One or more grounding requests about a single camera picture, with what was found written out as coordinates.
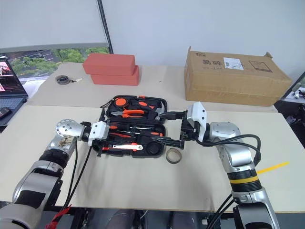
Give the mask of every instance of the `table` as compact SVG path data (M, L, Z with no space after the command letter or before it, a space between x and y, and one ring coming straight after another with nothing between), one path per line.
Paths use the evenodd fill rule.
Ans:
M31 165L53 139L55 126L64 118L95 122L100 108L24 106L0 136L0 200L11 201L13 191ZM301 168L304 149L279 113L208 112L208 122L231 121L242 134L256 134L262 140L262 161L257 170L289 161L290 164L260 174L276 212L305 211L305 182ZM166 121L167 135L178 139L179 121ZM255 144L255 140L246 139ZM88 146L79 143L78 176ZM231 191L215 147L186 142L182 160L169 164L160 158L132 158L92 151L79 186L71 200L74 207L137 208L170 210L216 210ZM63 205L74 165L72 155L62 177L56 205Z
M72 79L83 78L77 83L59 85L58 75ZM184 67L140 66L138 86L96 85L87 75L81 63L61 63L58 69L40 86L38 92L27 102L29 105L100 107L116 95L145 95L163 98L169 110L184 110L192 101L184 95ZM207 111L277 112L274 106L250 106L204 102Z

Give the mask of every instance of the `orange-handled pliers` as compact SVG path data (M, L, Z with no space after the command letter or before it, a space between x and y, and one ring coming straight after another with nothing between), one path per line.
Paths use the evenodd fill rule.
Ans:
M111 112L112 115L120 115L123 118L142 118L143 116L133 116L131 114L145 114L143 110L123 110Z

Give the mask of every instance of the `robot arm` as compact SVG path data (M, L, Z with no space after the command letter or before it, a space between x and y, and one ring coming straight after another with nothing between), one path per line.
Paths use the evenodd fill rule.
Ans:
M239 128L230 122L206 123L206 111L200 102L189 106L185 112L167 112L159 115L162 118L182 119L180 140L168 137L154 137L165 145L183 149L184 141L195 140L216 143L241 134ZM226 171L231 187L232 196L237 206L234 208L234 220L237 229L270 228L279 229L275 212L271 206L266 190L261 186L255 171L254 161L249 147L234 144L216 146L220 160Z
M92 145L107 138L109 126L101 121L81 124L64 119L57 123L56 134L46 150L15 188L13 202L0 209L0 228L35 229L42 211L54 206L60 194L63 170L74 152L75 142Z

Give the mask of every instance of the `tool case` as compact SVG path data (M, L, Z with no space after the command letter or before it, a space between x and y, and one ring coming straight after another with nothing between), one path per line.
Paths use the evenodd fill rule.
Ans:
M110 129L106 140L94 141L92 145L98 156L157 158L162 155L164 145L153 141L152 137L166 135L165 119L158 117L167 112L164 99L117 95L101 107L108 107L106 116Z

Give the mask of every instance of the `tape roll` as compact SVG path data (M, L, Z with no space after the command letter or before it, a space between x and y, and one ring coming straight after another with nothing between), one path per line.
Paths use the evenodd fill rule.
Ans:
M182 154L178 149L170 148L166 151L166 160L171 164L177 164L182 159Z

